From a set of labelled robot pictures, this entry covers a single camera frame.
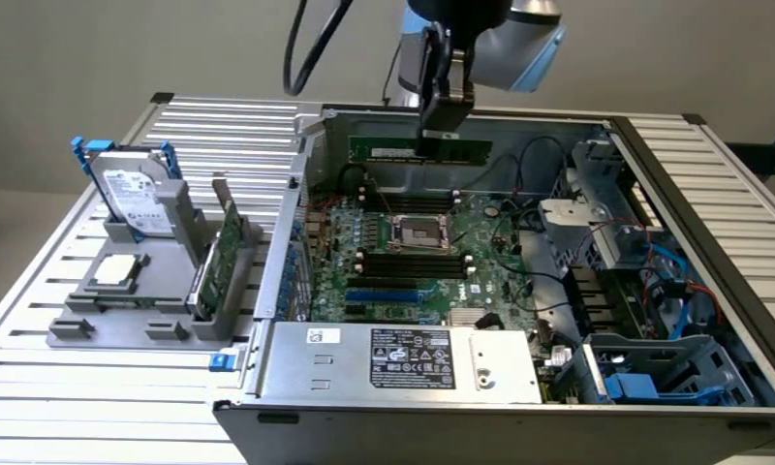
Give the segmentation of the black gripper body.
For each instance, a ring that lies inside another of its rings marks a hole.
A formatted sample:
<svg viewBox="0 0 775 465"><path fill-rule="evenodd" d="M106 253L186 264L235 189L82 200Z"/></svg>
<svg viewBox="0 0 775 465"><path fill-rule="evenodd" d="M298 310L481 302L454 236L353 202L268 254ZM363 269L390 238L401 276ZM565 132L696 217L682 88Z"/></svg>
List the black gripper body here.
<svg viewBox="0 0 775 465"><path fill-rule="evenodd" d="M509 14L511 0L409 0L417 16L459 34L478 35L498 27Z"/></svg>

